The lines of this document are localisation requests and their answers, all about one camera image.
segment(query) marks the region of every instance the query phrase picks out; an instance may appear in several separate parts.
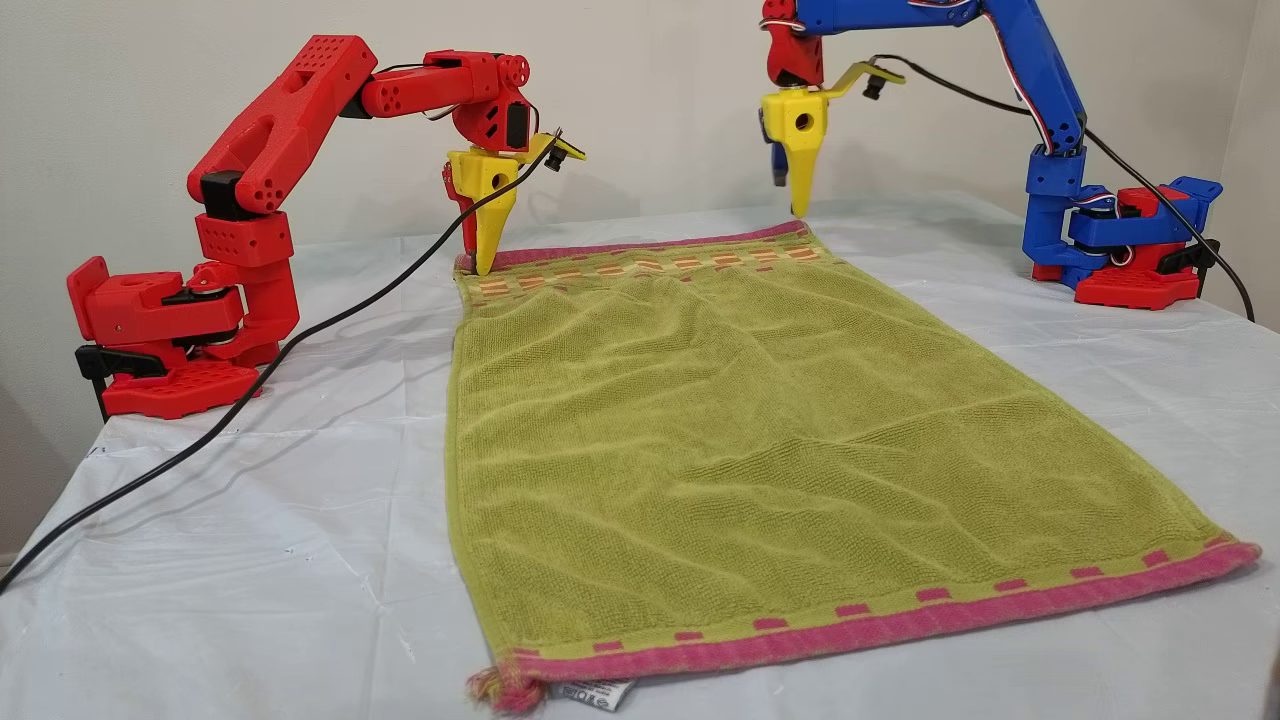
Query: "towel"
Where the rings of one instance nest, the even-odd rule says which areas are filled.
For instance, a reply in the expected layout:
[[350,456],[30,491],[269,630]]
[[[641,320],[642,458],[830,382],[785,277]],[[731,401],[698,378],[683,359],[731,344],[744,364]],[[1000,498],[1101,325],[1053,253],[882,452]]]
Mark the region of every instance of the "towel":
[[[782,662],[1093,607],[1260,555],[803,223],[456,282],[453,551],[495,667]],[[1196,648],[1187,648],[1194,652]]]

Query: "white plastic sheet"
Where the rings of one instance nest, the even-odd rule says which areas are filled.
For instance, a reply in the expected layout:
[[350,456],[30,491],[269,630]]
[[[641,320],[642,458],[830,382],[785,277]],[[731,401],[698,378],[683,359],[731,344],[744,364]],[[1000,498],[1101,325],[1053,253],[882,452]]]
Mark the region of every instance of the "white plastic sheet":
[[[1280,336],[1203,302],[1075,305],[1027,279],[1016,218],[963,197],[827,209],[810,222],[833,251],[1062,395],[1217,523],[1280,551]],[[511,232],[504,249],[783,220],[759,209],[576,223]],[[302,323],[372,292],[428,242],[300,249]],[[453,252],[301,346],[224,437],[68,534],[0,597],[0,717],[488,716],[463,697],[490,659],[444,512]],[[218,415],[113,419],[37,536]],[[1265,556],[1216,584],[1097,611],[649,679],[621,714],[1256,717],[1280,642],[1277,591]],[[539,712],[604,716],[564,700]]]

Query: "towel tag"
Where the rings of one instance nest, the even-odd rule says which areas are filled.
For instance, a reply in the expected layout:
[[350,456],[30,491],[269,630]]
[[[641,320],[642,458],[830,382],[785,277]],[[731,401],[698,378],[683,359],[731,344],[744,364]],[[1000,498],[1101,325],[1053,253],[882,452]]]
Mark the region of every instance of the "towel tag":
[[581,703],[617,712],[622,696],[627,694],[632,680],[584,680],[580,683],[557,683],[556,697],[567,697]]

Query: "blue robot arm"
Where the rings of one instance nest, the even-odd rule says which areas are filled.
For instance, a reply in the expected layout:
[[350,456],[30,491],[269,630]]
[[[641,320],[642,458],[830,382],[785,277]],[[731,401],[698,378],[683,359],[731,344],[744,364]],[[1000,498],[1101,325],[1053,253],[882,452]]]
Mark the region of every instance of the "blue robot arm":
[[[1037,277],[1052,274],[1076,288],[1097,270],[1107,268],[1117,249],[1128,250],[1132,259],[1138,246],[1185,241],[1187,233],[1174,232],[1176,223],[1165,208],[1155,206],[1151,217],[1123,218],[1115,193],[1102,186],[1084,184],[1088,115],[1034,0],[767,0],[764,18],[762,27],[769,29],[774,40],[769,74],[776,85],[785,87],[782,94],[796,94],[800,87],[822,83],[822,49],[817,38],[823,36],[855,29],[960,27],[984,18],[995,28],[1010,79],[1041,136],[1041,145],[1030,155],[1023,236],[1023,250],[1036,263]],[[878,88],[868,95],[874,97]],[[776,158],[778,146],[788,145],[787,136],[799,132],[781,122],[778,126],[774,132],[765,128],[765,136],[776,142]],[[818,127],[826,127],[824,119]],[[776,159],[776,182],[778,167]],[[791,170],[796,172],[795,164]],[[1221,192],[1221,186],[1194,178],[1185,178],[1187,183],[1207,187],[1196,184],[1201,192],[1183,199],[1188,202],[1188,217],[1194,218],[1197,229],[1202,231],[1208,205]],[[796,182],[794,192],[806,187],[806,182]],[[806,205],[808,199],[794,201],[794,206]],[[1062,238],[1066,213],[1073,213],[1069,237],[1074,243]],[[1101,227],[1100,223],[1115,224]],[[1042,268],[1051,273],[1041,272]]]

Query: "black clamp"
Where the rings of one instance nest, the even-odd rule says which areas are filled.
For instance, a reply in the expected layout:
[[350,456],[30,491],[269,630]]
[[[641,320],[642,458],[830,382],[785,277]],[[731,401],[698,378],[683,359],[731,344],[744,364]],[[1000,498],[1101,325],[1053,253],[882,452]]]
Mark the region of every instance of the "black clamp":
[[143,352],[127,352],[124,350],[111,350],[101,345],[82,345],[76,348],[76,364],[79,365],[81,375],[93,383],[93,393],[97,396],[97,409],[102,413],[102,421],[106,421],[106,405],[102,402],[102,393],[106,392],[106,378],[124,373],[134,378],[163,378],[169,374],[155,355]]
[[1187,268],[1196,268],[1196,273],[1199,277],[1199,291],[1196,297],[1204,293],[1204,281],[1208,277],[1208,269],[1217,264],[1217,251],[1222,247],[1222,243],[1213,238],[1204,238],[1204,243],[1189,245],[1181,250],[1175,250],[1169,255],[1160,259],[1156,264],[1156,272],[1162,275],[1172,275],[1180,273]]

